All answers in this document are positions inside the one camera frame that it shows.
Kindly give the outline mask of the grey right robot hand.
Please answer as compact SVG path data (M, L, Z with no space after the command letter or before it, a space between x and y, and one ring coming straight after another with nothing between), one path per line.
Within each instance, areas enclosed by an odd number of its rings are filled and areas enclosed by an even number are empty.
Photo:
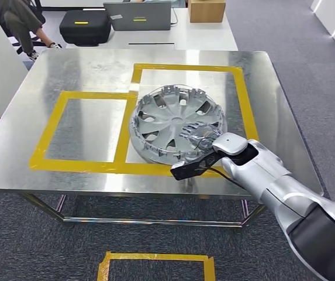
M182 127L179 137L187 140L192 149L188 154L182 155L180 160L189 163L204 156L217 156L213 148L213 143L222 134L222 130L213 124L204 122L186 124Z

